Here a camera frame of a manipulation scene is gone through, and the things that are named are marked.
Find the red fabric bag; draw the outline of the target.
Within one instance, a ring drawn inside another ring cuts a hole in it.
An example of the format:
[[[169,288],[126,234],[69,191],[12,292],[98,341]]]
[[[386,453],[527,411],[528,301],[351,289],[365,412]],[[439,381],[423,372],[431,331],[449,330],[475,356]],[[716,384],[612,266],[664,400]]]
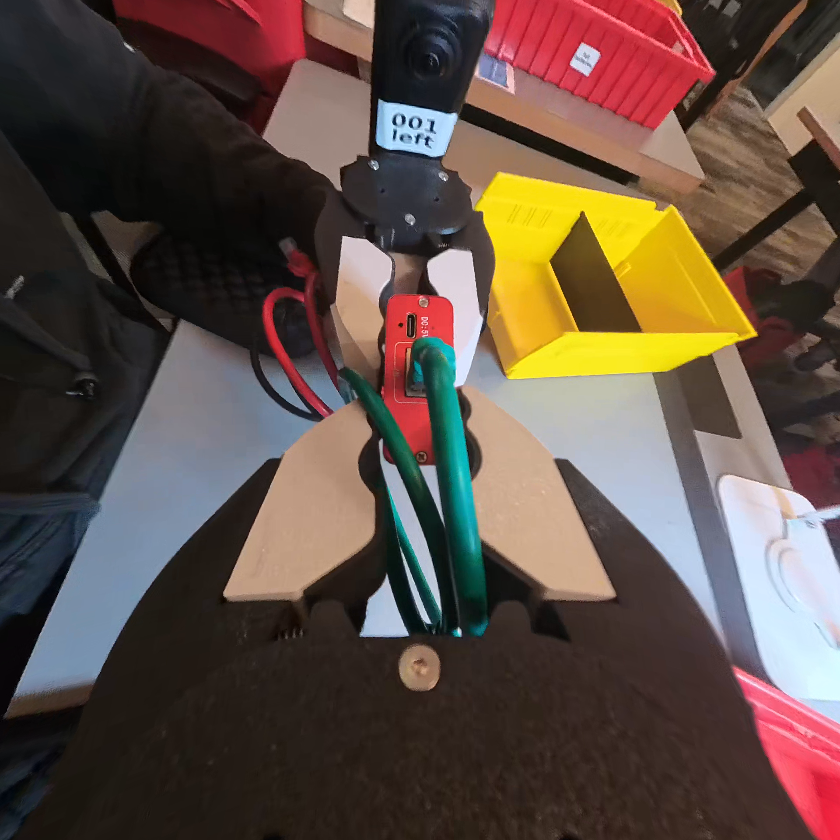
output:
[[[779,313],[776,293],[781,291],[781,275],[765,268],[740,266],[723,277],[756,335],[738,342],[741,361],[748,372],[779,357],[804,331],[795,327],[784,313]]]

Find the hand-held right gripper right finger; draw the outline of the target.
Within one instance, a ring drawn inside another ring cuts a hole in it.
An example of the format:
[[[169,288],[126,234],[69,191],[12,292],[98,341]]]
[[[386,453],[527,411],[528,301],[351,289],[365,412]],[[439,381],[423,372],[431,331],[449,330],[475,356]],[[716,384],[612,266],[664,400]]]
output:
[[[616,592],[550,451],[475,387],[460,390],[478,449],[478,530],[493,560],[550,601],[612,601]]]

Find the red metal ethernet switch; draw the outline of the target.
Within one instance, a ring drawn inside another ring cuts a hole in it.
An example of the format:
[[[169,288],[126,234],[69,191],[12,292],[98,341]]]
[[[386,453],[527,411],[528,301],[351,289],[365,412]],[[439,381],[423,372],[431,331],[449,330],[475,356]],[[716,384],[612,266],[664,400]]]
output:
[[[394,295],[385,310],[381,395],[420,466],[435,465],[424,378],[414,381],[413,345],[441,340],[455,365],[454,308],[443,297]]]

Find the red plastic bin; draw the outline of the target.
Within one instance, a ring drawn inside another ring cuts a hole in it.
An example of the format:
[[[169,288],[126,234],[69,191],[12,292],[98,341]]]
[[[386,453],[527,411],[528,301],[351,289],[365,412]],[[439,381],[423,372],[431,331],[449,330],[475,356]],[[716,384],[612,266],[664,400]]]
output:
[[[306,56],[301,1],[114,1],[118,18],[143,22],[211,49],[247,72]]]
[[[818,839],[839,838],[839,725],[740,668],[763,750],[796,810]]]
[[[498,1],[485,51],[651,130],[716,75],[658,1]]]

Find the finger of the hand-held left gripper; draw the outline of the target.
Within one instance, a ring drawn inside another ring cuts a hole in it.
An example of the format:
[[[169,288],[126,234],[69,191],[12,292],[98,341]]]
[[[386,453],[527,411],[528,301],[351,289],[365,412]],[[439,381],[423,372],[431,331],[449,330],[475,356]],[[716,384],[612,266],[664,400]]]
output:
[[[432,290],[453,306],[455,385],[461,387],[467,381],[482,332],[473,255],[440,253],[427,262],[427,278]]]
[[[342,238],[332,325],[343,366],[368,382],[381,379],[384,315],[381,299],[393,289],[394,261],[364,238]]]

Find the yellow plastic bin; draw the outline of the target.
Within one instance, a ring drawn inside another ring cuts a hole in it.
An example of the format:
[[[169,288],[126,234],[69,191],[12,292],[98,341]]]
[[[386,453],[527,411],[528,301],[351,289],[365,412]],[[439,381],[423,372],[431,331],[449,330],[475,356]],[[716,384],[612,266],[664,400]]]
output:
[[[476,209],[510,379],[671,371],[758,336],[673,206],[500,172]]]

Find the person's upper body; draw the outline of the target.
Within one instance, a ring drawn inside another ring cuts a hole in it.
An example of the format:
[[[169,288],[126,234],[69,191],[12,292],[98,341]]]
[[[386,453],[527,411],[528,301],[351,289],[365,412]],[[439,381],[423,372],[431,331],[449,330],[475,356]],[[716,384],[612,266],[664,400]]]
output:
[[[138,301],[89,269],[2,137],[2,711],[168,342]]]

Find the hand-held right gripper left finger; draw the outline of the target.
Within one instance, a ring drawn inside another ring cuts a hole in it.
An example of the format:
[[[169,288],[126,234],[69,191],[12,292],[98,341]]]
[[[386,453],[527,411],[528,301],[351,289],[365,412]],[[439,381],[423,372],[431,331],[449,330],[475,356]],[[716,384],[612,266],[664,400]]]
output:
[[[368,601],[384,583],[377,499],[360,460],[373,433],[358,402],[281,457],[233,571],[227,601]]]

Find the person's left forearm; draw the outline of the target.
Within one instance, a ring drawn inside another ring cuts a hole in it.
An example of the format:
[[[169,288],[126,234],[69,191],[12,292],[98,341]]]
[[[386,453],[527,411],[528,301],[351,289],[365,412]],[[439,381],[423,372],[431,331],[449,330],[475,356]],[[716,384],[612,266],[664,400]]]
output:
[[[335,194],[83,2],[2,2],[1,127],[61,212],[194,240],[272,250],[292,239],[314,258]]]

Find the instruction sheet stand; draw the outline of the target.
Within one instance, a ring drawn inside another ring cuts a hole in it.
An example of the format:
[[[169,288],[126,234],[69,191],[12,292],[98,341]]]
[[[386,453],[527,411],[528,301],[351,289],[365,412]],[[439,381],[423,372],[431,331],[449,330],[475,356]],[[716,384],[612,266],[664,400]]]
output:
[[[839,701],[839,573],[827,526],[793,490],[723,475],[717,483],[754,646],[764,677],[802,701]]]

